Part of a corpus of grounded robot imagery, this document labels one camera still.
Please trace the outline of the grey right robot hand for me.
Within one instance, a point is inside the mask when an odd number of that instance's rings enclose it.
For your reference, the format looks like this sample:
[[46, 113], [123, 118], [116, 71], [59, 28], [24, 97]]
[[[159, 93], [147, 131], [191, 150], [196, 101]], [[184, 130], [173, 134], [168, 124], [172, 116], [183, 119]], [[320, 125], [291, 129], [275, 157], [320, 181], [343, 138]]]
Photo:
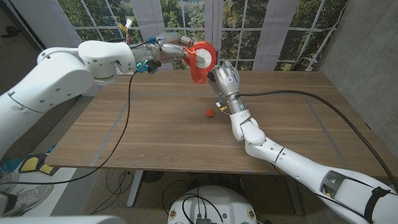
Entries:
[[230, 113], [236, 114], [247, 110], [240, 96], [241, 78], [231, 62], [225, 60], [221, 65], [215, 65], [211, 72], [221, 95], [226, 98]]

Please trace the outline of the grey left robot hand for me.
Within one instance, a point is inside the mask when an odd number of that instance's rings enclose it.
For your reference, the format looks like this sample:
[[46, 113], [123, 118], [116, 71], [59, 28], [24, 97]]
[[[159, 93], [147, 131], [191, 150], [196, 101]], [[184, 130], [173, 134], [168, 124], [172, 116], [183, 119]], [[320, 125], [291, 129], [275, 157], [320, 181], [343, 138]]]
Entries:
[[186, 49], [193, 47], [197, 42], [180, 35], [177, 32], [166, 32], [156, 37], [149, 37], [140, 44], [130, 44], [137, 63], [151, 60], [155, 62], [169, 63], [177, 57], [189, 57]]

